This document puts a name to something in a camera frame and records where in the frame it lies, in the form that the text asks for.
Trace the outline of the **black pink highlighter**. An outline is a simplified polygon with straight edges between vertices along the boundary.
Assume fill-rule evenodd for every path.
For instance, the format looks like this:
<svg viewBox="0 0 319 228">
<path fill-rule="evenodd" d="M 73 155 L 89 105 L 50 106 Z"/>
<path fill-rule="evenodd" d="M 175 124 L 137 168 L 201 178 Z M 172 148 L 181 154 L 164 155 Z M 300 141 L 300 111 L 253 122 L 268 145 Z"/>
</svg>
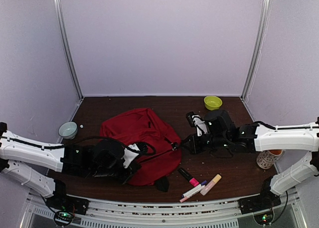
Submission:
<svg viewBox="0 0 319 228">
<path fill-rule="evenodd" d="M 192 186 L 196 187 L 198 186 L 200 183 L 189 173 L 187 172 L 184 168 L 180 167 L 177 170 L 180 175 L 185 178 Z"/>
</svg>

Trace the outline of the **pastel yellow pink highlighter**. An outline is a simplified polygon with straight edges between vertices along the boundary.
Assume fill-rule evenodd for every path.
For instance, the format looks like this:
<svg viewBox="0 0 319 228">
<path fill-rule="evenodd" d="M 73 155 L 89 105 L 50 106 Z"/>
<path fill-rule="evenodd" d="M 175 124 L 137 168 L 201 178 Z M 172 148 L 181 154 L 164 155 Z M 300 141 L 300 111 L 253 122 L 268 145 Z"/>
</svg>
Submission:
<svg viewBox="0 0 319 228">
<path fill-rule="evenodd" d="M 201 191 L 201 195 L 205 196 L 220 180 L 222 176 L 217 174 Z"/>
</svg>

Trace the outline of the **red student backpack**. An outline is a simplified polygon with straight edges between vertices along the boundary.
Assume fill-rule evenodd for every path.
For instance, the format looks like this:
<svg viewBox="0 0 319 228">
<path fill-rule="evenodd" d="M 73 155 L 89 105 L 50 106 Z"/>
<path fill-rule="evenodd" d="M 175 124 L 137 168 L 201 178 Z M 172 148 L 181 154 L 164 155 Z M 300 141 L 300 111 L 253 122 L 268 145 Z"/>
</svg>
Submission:
<svg viewBox="0 0 319 228">
<path fill-rule="evenodd" d="M 129 185 L 154 185 L 162 192 L 169 189 L 167 176 L 180 164 L 180 137 L 150 108 L 139 108 L 117 115 L 102 123 L 100 135 L 116 139 L 125 145 L 144 142 L 152 156 L 141 156 L 135 161 L 140 169 L 128 180 Z"/>
</svg>

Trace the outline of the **purple capped white marker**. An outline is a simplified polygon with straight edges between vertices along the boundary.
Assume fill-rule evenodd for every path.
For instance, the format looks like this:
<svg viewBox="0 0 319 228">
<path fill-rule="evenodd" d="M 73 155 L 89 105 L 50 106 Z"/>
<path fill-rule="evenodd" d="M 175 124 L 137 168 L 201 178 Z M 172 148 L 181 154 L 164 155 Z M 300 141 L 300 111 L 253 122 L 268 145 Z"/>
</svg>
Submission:
<svg viewBox="0 0 319 228">
<path fill-rule="evenodd" d="M 195 186 L 195 187 L 192 188 L 191 190 L 189 190 L 189 191 L 183 193 L 181 197 L 184 198 L 184 197 L 186 197 L 186 196 L 192 194 L 193 192 L 195 192 L 195 191 L 199 190 L 200 188 L 202 188 L 203 186 L 205 186 L 206 183 L 207 183 L 206 180 L 203 181 L 203 182 L 201 182 L 200 184 L 198 184 L 197 186 Z"/>
</svg>

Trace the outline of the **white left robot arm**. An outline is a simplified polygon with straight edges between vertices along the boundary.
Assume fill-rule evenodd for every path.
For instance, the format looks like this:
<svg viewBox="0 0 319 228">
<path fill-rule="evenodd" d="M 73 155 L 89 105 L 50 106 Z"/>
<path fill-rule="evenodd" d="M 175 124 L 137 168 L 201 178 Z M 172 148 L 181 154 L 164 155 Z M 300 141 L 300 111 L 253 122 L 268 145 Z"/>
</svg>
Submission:
<svg viewBox="0 0 319 228">
<path fill-rule="evenodd" d="M 51 199 L 61 210 L 67 210 L 72 200 L 66 195 L 66 185 L 41 175 L 30 164 L 46 167 L 55 172 L 88 177 L 116 177 L 126 183 L 139 169 L 135 159 L 142 151 L 133 143 L 98 137 L 95 145 L 81 146 L 78 142 L 49 144 L 18 136 L 0 124 L 0 170 Z"/>
</svg>

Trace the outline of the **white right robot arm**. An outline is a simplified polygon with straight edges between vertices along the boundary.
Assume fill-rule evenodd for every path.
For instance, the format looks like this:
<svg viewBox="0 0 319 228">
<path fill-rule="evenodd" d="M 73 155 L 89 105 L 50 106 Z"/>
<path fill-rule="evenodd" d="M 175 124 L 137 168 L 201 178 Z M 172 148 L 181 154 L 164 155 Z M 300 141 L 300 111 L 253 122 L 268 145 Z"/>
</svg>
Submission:
<svg viewBox="0 0 319 228">
<path fill-rule="evenodd" d="M 256 197 L 259 208 L 267 208 L 277 197 L 311 176 L 319 175 L 319 123 L 272 126 L 255 121 L 236 127 L 225 110 L 210 111 L 204 117 L 186 114 L 196 133 L 185 139 L 192 154 L 205 149 L 225 149 L 233 153 L 255 153 L 274 150 L 304 150 L 305 156 L 290 168 L 265 180 Z"/>
</svg>

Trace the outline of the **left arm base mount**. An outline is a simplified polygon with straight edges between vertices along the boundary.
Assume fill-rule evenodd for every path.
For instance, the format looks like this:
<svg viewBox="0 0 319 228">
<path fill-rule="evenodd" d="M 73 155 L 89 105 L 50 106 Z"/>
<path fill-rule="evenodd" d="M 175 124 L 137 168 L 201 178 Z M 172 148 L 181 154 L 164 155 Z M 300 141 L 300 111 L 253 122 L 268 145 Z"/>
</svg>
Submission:
<svg viewBox="0 0 319 228">
<path fill-rule="evenodd" d="M 46 205 L 57 210 L 86 215 L 89 200 L 67 195 L 66 185 L 62 181 L 56 179 L 53 181 L 55 185 L 53 196 L 46 198 Z"/>
</svg>

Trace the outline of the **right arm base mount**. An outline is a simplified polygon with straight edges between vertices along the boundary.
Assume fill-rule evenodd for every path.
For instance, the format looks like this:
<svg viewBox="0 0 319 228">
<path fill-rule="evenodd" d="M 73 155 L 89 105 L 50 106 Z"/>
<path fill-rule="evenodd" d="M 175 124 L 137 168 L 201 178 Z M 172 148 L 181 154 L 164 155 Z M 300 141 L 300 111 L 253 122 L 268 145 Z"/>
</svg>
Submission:
<svg viewBox="0 0 319 228">
<path fill-rule="evenodd" d="M 238 200 L 241 214 L 254 213 L 262 210 L 271 210 L 281 204 L 280 196 L 270 191 L 269 183 L 264 183 L 260 194 Z"/>
</svg>

